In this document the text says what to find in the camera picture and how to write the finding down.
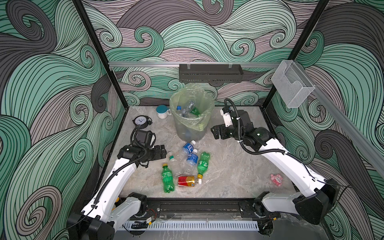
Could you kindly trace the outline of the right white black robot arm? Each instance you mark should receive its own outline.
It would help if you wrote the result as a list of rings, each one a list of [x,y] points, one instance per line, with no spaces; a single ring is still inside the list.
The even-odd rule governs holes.
[[[256,215],[270,217],[285,213],[318,225],[337,203],[340,185],[308,168],[290,153],[269,130],[255,128],[246,111],[226,98],[221,109],[224,123],[211,128],[215,139],[234,139],[250,155],[263,156],[297,187],[294,194],[263,192],[255,199]]]

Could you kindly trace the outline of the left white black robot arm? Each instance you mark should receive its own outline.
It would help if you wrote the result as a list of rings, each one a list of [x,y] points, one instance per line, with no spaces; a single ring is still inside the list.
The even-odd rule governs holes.
[[[164,145],[156,145],[156,134],[135,128],[131,143],[122,147],[112,171],[79,214],[68,217],[67,230],[71,240],[112,240],[115,233],[133,216],[147,212],[147,197],[131,193],[119,201],[125,184],[139,166],[165,159]]]

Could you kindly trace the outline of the clear bottle white cap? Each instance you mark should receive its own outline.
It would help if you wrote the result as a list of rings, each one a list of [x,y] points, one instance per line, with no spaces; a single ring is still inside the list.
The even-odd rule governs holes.
[[[189,101],[186,106],[184,107],[185,109],[185,114],[184,114],[184,118],[193,118],[193,115],[190,113],[191,109],[193,109],[195,107],[195,102],[193,101]]]

